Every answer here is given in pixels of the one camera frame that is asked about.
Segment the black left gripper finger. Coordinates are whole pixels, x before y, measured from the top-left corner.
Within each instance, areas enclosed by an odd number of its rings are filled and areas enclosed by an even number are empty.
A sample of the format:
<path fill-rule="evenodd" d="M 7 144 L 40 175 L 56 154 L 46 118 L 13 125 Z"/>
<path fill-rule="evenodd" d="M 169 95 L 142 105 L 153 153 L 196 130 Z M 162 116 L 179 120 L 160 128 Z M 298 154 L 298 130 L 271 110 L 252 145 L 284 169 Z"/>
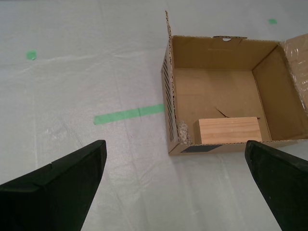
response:
<path fill-rule="evenodd" d="M 308 229 L 308 162 L 257 141 L 245 159 L 252 177 L 283 231 Z"/>
<path fill-rule="evenodd" d="M 0 186 L 2 231 L 79 231 L 101 182 L 106 142 L 97 140 Z"/>

